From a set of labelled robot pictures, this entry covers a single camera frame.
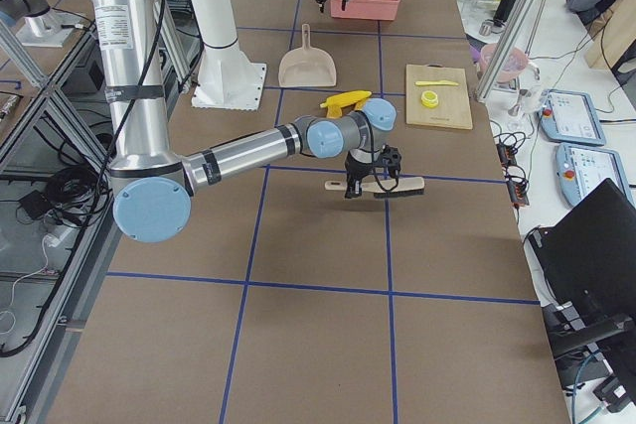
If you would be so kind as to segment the yellow toy lemon slices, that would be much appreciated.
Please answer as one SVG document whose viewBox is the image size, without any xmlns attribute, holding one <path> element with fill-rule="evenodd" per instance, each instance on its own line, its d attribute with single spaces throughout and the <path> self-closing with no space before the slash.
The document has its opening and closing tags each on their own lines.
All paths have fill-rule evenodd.
<svg viewBox="0 0 636 424">
<path fill-rule="evenodd" d="M 421 93 L 420 102 L 424 107 L 436 108 L 439 105 L 439 96 L 433 90 L 425 90 Z"/>
</svg>

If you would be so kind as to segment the aluminium frame post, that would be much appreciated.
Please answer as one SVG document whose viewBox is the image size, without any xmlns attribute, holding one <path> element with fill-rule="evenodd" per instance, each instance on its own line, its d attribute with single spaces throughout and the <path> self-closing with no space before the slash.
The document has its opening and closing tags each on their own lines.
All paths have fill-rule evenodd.
<svg viewBox="0 0 636 424">
<path fill-rule="evenodd" d="M 497 77 L 505 60 L 520 35 L 535 0 L 517 0 L 509 18 L 508 25 L 500 37 L 494 55 L 482 73 L 475 89 L 475 99 L 484 103 L 497 82 Z"/>
</svg>

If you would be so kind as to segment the blue teach pendant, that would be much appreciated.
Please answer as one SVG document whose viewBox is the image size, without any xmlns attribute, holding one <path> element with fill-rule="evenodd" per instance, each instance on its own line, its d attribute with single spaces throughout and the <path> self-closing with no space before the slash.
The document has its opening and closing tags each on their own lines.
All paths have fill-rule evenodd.
<svg viewBox="0 0 636 424">
<path fill-rule="evenodd" d="M 545 89 L 539 126 L 550 141 L 604 146 L 606 139 L 591 96 L 585 92 Z"/>
<path fill-rule="evenodd" d="M 571 143 L 556 148 L 556 173 L 566 202 L 574 207 L 605 179 L 634 205 L 629 182 L 616 151 Z"/>
</svg>

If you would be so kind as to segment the black water bottle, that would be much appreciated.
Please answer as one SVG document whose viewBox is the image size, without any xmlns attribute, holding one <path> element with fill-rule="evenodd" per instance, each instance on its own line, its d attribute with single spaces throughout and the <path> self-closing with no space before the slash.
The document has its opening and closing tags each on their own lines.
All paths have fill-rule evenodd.
<svg viewBox="0 0 636 424">
<path fill-rule="evenodd" d="M 503 28 L 508 21 L 516 0 L 501 0 L 493 16 L 493 25 Z"/>
</svg>

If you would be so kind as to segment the lower blue teach pendant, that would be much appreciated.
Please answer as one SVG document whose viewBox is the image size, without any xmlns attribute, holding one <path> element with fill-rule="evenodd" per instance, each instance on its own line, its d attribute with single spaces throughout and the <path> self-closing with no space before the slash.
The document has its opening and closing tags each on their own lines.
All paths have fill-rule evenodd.
<svg viewBox="0 0 636 424">
<path fill-rule="evenodd" d="M 556 148 L 556 173 L 566 202 L 574 207 L 605 179 L 634 205 L 629 182 L 616 151 L 571 143 Z"/>
</svg>

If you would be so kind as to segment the beige plastic dustpan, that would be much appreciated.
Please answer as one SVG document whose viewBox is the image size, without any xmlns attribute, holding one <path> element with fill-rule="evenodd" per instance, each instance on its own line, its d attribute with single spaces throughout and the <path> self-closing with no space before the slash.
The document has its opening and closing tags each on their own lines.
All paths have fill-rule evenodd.
<svg viewBox="0 0 636 424">
<path fill-rule="evenodd" d="M 280 87 L 331 87 L 337 83 L 332 57 L 311 46 L 309 24 L 302 25 L 301 46 L 290 50 L 281 59 L 278 71 Z"/>
</svg>

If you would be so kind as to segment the pink bowl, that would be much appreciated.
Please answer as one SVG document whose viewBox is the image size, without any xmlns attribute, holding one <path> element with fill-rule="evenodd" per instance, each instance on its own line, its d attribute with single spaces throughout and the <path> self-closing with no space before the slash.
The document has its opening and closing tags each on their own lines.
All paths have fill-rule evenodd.
<svg viewBox="0 0 636 424">
<path fill-rule="evenodd" d="M 487 44 L 481 48 L 478 61 L 480 72 L 486 71 L 486 68 L 490 63 L 496 48 L 496 43 Z M 502 69 L 499 72 L 497 82 L 506 83 L 515 79 L 528 66 L 528 63 L 529 59 L 527 55 L 520 49 L 513 47 L 507 59 L 505 60 Z"/>
</svg>

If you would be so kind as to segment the upper blue teach pendant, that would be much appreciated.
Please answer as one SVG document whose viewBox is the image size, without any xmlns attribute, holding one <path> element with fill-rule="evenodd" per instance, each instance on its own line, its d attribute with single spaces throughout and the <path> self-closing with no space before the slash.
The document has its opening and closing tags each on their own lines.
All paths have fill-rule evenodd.
<svg viewBox="0 0 636 424">
<path fill-rule="evenodd" d="M 591 96 L 585 92 L 545 89 L 539 126 L 550 141 L 604 146 L 606 139 Z"/>
</svg>

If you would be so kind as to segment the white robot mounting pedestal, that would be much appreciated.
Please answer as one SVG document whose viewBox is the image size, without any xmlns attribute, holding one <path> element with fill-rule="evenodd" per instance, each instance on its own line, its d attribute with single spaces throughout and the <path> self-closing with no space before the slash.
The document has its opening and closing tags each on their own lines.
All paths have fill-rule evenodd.
<svg viewBox="0 0 636 424">
<path fill-rule="evenodd" d="M 254 111 L 266 65 L 249 60 L 239 45 L 231 0 L 191 0 L 204 44 L 192 105 Z"/>
</svg>

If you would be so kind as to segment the bamboo cutting board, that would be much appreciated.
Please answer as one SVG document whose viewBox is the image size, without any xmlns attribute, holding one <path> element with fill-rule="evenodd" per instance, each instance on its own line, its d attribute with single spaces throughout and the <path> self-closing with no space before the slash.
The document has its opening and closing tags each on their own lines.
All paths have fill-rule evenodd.
<svg viewBox="0 0 636 424">
<path fill-rule="evenodd" d="M 405 121 L 415 126 L 471 130 L 465 70 L 407 65 Z"/>
</svg>

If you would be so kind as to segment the beige hand brush black bristles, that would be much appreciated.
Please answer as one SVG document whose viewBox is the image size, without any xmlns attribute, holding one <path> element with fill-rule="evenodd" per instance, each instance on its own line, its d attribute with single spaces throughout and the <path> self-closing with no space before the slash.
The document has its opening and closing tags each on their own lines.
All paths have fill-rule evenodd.
<svg viewBox="0 0 636 424">
<path fill-rule="evenodd" d="M 346 191 L 347 182 L 326 181 L 327 191 Z M 391 199 L 421 195 L 425 186 L 422 177 L 381 180 L 362 183 L 362 195 L 372 195 L 375 199 Z"/>
</svg>

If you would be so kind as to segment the yellow toy corn cob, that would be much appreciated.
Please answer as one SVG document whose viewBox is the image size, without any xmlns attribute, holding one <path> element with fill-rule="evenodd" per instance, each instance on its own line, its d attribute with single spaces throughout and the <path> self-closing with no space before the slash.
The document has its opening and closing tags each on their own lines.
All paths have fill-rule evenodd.
<svg viewBox="0 0 636 424">
<path fill-rule="evenodd" d="M 360 101 L 367 100 L 372 96 L 372 93 L 368 90 L 351 90 L 342 93 L 337 93 L 327 97 L 321 104 L 321 108 L 328 107 L 345 107 L 352 104 L 359 103 Z"/>
</svg>

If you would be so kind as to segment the yellow plastic toy knife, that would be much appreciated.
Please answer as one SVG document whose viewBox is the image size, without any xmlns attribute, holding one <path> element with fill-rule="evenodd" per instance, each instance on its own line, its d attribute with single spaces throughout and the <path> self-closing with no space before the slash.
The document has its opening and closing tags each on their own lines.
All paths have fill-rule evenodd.
<svg viewBox="0 0 636 424">
<path fill-rule="evenodd" d="M 459 82 L 448 80 L 448 79 L 439 79 L 439 80 L 418 80 L 414 82 L 415 86 L 459 86 Z"/>
</svg>

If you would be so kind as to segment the black laptop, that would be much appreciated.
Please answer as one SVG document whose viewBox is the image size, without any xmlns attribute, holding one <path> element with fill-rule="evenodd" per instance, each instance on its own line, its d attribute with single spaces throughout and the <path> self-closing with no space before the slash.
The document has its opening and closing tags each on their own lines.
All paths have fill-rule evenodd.
<svg viewBox="0 0 636 424">
<path fill-rule="evenodd" d="M 556 225 L 532 232 L 530 244 L 558 303 L 635 316 L 635 208 L 611 180 Z"/>
</svg>

